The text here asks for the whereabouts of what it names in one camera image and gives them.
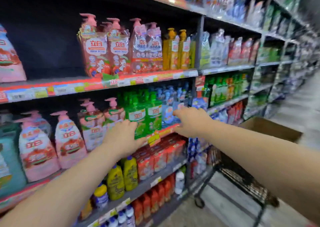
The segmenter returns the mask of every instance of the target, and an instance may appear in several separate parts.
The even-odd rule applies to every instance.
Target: aisle
[[[320,72],[311,77],[294,95],[282,102],[271,119],[304,133],[299,144],[320,150]],[[260,207],[221,175],[215,174],[211,183],[229,200],[210,187],[202,198],[204,209],[195,206],[193,198],[184,202],[160,227],[251,227]],[[309,221],[280,201],[280,207],[268,207],[259,227],[309,227]]]

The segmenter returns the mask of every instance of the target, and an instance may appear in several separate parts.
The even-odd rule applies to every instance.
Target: cardboard box
[[[302,132],[282,126],[261,117],[250,118],[249,120],[241,123],[239,127],[274,136],[279,139],[288,140],[294,143],[298,143],[298,140],[303,134]]]

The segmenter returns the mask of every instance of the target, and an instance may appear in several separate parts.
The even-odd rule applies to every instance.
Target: gray floor
[[[302,147],[320,150],[320,72],[311,77],[294,95],[290,95],[271,119],[303,132]],[[251,227],[259,212],[259,205],[227,181],[215,174],[211,181],[219,191],[209,186],[202,193],[206,207],[199,209],[193,198],[185,201],[161,227]],[[313,227],[309,221],[286,203],[268,207],[260,227]]]

